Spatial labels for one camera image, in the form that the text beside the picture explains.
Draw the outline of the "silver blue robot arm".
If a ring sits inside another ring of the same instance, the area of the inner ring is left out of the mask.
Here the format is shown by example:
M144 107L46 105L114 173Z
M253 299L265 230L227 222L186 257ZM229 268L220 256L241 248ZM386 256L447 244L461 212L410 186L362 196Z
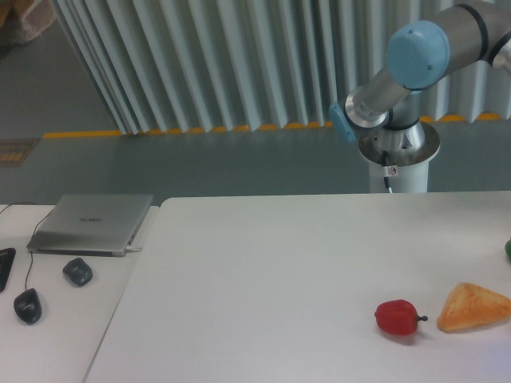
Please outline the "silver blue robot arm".
M485 61L509 60L510 12L470 1L397 30L386 46L386 63L364 86L329 108L338 136L351 142L395 120L395 107L410 94L436 85L453 72Z

